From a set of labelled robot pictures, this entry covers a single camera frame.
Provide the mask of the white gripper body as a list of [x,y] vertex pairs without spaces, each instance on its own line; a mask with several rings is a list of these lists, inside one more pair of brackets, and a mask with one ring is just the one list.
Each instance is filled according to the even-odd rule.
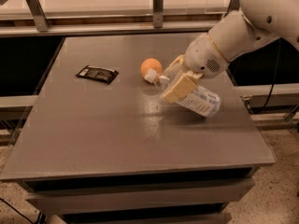
[[213,78],[228,67],[228,62],[217,50],[208,34],[201,34],[188,46],[184,54],[186,65],[193,72]]

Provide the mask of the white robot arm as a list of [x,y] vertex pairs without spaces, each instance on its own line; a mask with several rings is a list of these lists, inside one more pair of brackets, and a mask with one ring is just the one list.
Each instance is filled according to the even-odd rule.
[[169,103],[190,94],[198,79],[215,77],[239,56],[283,38],[299,49],[299,0],[239,0],[207,33],[199,35],[165,70],[171,79],[162,98]]

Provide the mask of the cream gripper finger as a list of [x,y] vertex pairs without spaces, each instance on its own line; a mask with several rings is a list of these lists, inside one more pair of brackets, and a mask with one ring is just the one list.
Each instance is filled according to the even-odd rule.
[[178,72],[188,72],[189,67],[186,65],[184,61],[184,56],[179,55],[177,58],[171,62],[168,67],[164,70],[163,75],[165,77],[173,77]]
[[199,79],[202,76],[202,73],[194,72],[177,73],[168,87],[162,92],[161,98],[168,103],[178,101],[197,88]]

